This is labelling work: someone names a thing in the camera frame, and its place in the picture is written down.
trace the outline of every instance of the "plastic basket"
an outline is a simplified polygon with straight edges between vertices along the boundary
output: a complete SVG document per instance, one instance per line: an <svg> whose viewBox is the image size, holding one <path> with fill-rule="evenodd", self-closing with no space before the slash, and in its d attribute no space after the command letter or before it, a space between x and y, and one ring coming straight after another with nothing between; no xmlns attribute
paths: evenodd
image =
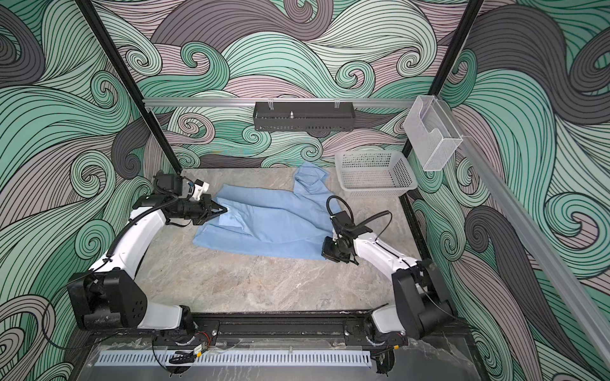
<svg viewBox="0 0 610 381"><path fill-rule="evenodd" d="M338 152L335 167L348 197L398 197L417 188L413 169L400 151Z"/></svg>

